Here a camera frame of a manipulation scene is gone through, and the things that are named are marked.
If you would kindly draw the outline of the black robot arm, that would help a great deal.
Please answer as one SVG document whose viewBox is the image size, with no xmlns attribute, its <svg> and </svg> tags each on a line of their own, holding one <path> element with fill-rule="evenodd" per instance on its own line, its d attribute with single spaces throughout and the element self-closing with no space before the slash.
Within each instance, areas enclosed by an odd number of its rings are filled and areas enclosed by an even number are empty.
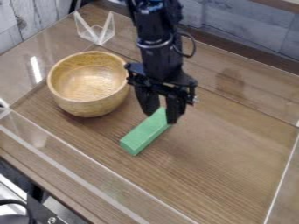
<svg viewBox="0 0 299 224">
<path fill-rule="evenodd" d="M 194 56 L 183 52 L 179 23 L 183 5 L 179 0 L 126 0 L 134 26 L 142 61 L 126 64 L 127 83 L 135 87 L 135 96 L 143 112 L 151 115 L 166 98 L 166 119 L 175 124 L 195 103 L 198 81 L 183 71 L 183 60 Z"/>
</svg>

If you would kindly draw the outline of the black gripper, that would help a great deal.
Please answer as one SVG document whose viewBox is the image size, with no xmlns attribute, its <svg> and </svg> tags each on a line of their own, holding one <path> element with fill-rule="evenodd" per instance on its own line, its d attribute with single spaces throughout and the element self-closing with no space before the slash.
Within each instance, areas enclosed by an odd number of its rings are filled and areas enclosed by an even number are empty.
<svg viewBox="0 0 299 224">
<path fill-rule="evenodd" d="M 127 63 L 127 83 L 135 86 L 135 96 L 141 108 L 151 116 L 161 107 L 159 95 L 166 96 L 167 123 L 177 124 L 186 112 L 187 104 L 194 104 L 198 81 L 183 71 L 183 58 L 191 55 L 183 53 L 183 44 L 169 41 L 149 45 L 137 41 L 142 53 L 142 63 Z"/>
</svg>

